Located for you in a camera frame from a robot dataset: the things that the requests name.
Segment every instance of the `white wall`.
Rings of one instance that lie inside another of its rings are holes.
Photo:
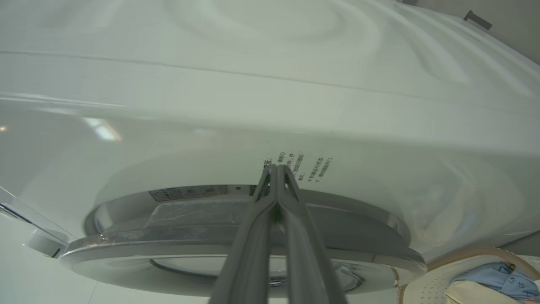
[[[539,0],[418,0],[416,5],[460,18],[472,10],[493,24],[489,34],[540,64]]]

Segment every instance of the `warning label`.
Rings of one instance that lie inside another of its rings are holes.
[[[333,157],[312,157],[304,153],[280,152],[277,157],[264,159],[263,168],[272,163],[287,165],[298,182],[322,182],[326,171],[334,161]]]
[[[157,202],[228,194],[227,185],[189,186],[149,191]]]

